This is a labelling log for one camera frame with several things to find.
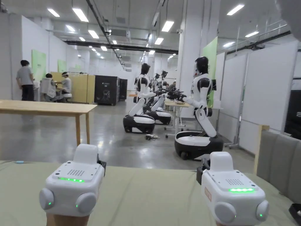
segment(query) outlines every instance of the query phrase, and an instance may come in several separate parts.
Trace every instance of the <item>black pants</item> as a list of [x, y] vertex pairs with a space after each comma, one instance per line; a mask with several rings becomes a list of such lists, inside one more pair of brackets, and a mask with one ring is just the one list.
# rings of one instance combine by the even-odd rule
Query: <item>black pants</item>
[[34, 101], [33, 85], [22, 85], [22, 100]]

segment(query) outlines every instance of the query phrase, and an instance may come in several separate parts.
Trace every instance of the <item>green sign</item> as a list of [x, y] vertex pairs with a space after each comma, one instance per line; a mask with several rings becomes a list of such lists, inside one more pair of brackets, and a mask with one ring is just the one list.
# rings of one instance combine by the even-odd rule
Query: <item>green sign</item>
[[61, 73], [67, 71], [67, 63], [66, 63], [66, 61], [57, 60], [57, 71], [61, 72]]
[[46, 54], [33, 49], [31, 52], [31, 66], [34, 78], [37, 81], [42, 80], [46, 75]]
[[[202, 56], [205, 56], [209, 60], [209, 78], [215, 79], [215, 69], [216, 69], [216, 53], [217, 53], [217, 37], [210, 42], [206, 47], [203, 48]], [[209, 95], [208, 107], [213, 107], [213, 95], [212, 91]]]

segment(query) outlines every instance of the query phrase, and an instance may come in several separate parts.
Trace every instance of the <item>black beam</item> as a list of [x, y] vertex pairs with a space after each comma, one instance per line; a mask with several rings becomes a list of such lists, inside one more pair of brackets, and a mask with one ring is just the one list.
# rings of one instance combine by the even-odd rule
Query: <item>black beam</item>
[[154, 50], [157, 53], [167, 53], [167, 54], [178, 54], [178, 50], [173, 49], [159, 49], [159, 48], [148, 48], [148, 47], [141, 47], [141, 46], [125, 46], [125, 45], [110, 45], [106, 43], [99, 43], [99, 42], [82, 42], [82, 41], [65, 41], [68, 45], [74, 46], [93, 46], [100, 48], [101, 46], [105, 46], [108, 49], [122, 49], [122, 50], [130, 50], [130, 51], [146, 51], [149, 52]]
[[[110, 42], [108, 36], [106, 35], [106, 31], [104, 30], [104, 27], [101, 25], [101, 23], [100, 23], [100, 21], [99, 21], [99, 18], [98, 18], [98, 16], [97, 16], [96, 12], [95, 12], [95, 9], [93, 8], [93, 5], [91, 4], [90, 0], [86, 0], [86, 2], [87, 2], [87, 4], [88, 4], [88, 6], [90, 7], [90, 9], [92, 10], [93, 15], [94, 15], [94, 17], [95, 17], [95, 19], [96, 19], [96, 21], [97, 21], [97, 23], [98, 23], [98, 25], [99, 25], [101, 31], [103, 32], [104, 36], [106, 37], [106, 39], [107, 39], [107, 41], [108, 41], [108, 45], [113, 49], [112, 44], [111, 44], [111, 42]], [[120, 60], [120, 58], [118, 57], [116, 51], [115, 51], [114, 49], [113, 49], [113, 51], [114, 51], [114, 53], [115, 53], [117, 59], [119, 60], [119, 62], [120, 62], [120, 64], [121, 64], [122, 68], [124, 69], [123, 64], [121, 63], [121, 60]]]
[[235, 53], [235, 52], [238, 52], [238, 51], [241, 51], [241, 50], [244, 50], [244, 49], [251, 49], [254, 46], [257, 46], [257, 45], [260, 45], [260, 44], [263, 44], [263, 43], [266, 43], [266, 42], [269, 42], [269, 41], [272, 41], [272, 40], [284, 37], [286, 35], [290, 35], [291, 33], [292, 33], [291, 31], [283, 32], [281, 34], [278, 34], [278, 35], [275, 35], [275, 36], [272, 36], [272, 37], [260, 40], [258, 42], [254, 42], [254, 43], [252, 43], [252, 44], [250, 44], [248, 46], [241, 47], [241, 48], [237, 49], [237, 51], [236, 50], [229, 51], [229, 52], [227, 52], [227, 55]]

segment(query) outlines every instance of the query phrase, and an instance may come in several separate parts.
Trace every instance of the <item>green led light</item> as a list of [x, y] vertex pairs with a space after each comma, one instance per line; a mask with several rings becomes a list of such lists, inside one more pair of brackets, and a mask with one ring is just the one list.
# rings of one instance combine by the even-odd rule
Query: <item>green led light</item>
[[58, 179], [60, 180], [68, 180], [68, 181], [73, 181], [73, 182], [79, 182], [79, 183], [84, 183], [84, 180], [77, 180], [77, 179], [72, 179], [72, 178], [64, 178], [64, 177], [59, 177]]
[[229, 191], [233, 193], [253, 193], [255, 190], [253, 188], [232, 188]]

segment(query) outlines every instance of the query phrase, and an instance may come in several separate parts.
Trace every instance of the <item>gray cushion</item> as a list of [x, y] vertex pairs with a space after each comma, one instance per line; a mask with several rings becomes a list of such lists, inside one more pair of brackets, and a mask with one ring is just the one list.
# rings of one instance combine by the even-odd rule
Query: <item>gray cushion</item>
[[266, 130], [263, 130], [261, 134], [257, 175], [267, 182], [270, 182], [272, 154], [277, 136], [278, 134]]
[[287, 195], [294, 203], [301, 203], [301, 142], [298, 142], [293, 156]]
[[280, 134], [273, 148], [269, 182], [285, 196], [287, 196], [292, 159], [298, 142], [297, 139]]

